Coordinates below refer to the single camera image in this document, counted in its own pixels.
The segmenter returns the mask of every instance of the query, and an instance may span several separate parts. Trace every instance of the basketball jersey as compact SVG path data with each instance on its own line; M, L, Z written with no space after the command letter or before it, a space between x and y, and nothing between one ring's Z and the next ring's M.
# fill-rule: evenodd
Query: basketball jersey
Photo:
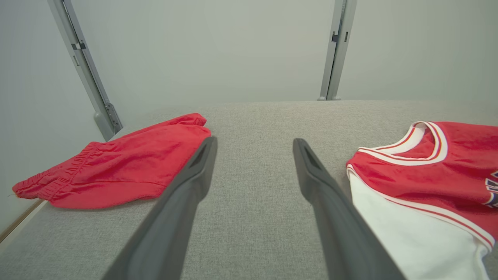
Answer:
M416 122L348 161L353 203L408 279L488 279L498 237L498 127Z

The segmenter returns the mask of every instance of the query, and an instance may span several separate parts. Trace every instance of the white wall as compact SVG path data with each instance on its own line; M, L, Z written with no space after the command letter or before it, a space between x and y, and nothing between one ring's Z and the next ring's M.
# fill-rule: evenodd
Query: white wall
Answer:
M48 3L0 1L0 232L34 200L12 186L103 141Z
M124 123L182 104L317 100L334 0L72 0Z
M498 100L498 1L358 0L342 100Z

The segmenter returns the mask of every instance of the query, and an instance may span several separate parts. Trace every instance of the red fabric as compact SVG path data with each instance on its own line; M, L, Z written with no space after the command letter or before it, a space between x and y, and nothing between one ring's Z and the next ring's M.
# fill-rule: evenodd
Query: red fabric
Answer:
M434 132L426 129L420 142L414 140L415 146L409 146L409 150L384 154L384 158L377 155L407 145L413 140L411 135L399 144L360 148L348 166L387 199L449 210L455 215L448 217L438 208L419 208L452 219L481 237L484 230L498 238L498 127L451 122L428 126ZM409 203L404 205L417 208ZM491 245L495 242L483 238Z
M211 135L205 123L194 113L107 143L91 142L77 156L12 189L21 198L38 197L76 209L156 198Z

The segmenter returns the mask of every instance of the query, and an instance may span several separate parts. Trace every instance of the gray table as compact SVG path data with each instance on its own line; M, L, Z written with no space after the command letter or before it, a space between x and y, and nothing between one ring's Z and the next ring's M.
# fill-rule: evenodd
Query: gray table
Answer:
M299 192L292 140L305 138L349 188L345 164L359 146L398 141L414 121L498 125L496 104L275 102L166 108L116 135L199 112L218 137L210 192L198 207L184 279L325 279L311 206ZM1 279L99 279L154 201L103 210L46 205L0 256ZM498 254L486 259L498 279Z

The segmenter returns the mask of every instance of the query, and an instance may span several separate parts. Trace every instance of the white fabric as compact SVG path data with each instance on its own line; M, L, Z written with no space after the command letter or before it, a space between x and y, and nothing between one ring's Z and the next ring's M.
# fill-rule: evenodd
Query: white fabric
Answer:
M488 280L488 250L468 232L384 199L348 168L356 209L408 280Z

